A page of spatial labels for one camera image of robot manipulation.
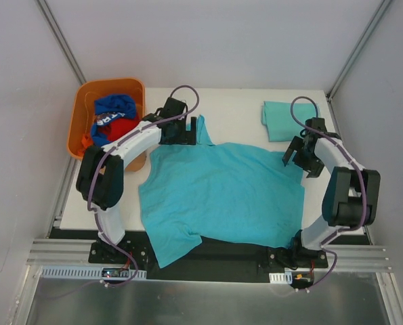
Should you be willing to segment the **light blue t shirt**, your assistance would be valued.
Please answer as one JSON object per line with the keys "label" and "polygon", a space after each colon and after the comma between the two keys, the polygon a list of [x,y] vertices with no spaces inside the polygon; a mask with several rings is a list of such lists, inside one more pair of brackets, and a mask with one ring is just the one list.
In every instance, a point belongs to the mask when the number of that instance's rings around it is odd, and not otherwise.
{"label": "light blue t shirt", "polygon": [[141,220],[160,267],[203,238],[273,248],[301,228],[305,190],[301,169],[281,152],[214,144],[203,118],[203,142],[159,146],[139,187]]}

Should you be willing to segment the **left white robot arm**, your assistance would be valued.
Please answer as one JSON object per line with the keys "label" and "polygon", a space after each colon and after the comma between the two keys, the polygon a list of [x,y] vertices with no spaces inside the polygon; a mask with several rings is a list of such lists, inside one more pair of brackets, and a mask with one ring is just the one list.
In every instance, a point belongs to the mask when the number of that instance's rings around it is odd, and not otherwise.
{"label": "left white robot arm", "polygon": [[112,263],[127,257],[127,246],[120,216],[119,201],[124,190],[125,169],[141,153],[156,145],[195,145],[196,118],[186,117],[192,112],[188,105],[168,97],[165,105],[146,115],[138,125],[109,144],[92,145],[84,153],[76,189],[87,202],[87,210],[94,214],[100,240],[107,245],[104,255]]}

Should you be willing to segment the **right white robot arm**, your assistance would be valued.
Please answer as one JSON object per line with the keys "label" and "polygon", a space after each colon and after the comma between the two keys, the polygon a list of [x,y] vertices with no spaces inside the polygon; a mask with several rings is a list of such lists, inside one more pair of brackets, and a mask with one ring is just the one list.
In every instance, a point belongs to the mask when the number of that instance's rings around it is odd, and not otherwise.
{"label": "right white robot arm", "polygon": [[286,266],[327,267],[323,248],[343,233],[374,222],[381,183],[380,173],[358,163],[344,148],[338,134],[327,130],[323,118],[310,118],[287,148],[282,163],[293,162],[309,178],[327,170],[330,179],[322,199],[321,214],[299,230],[286,251]]}

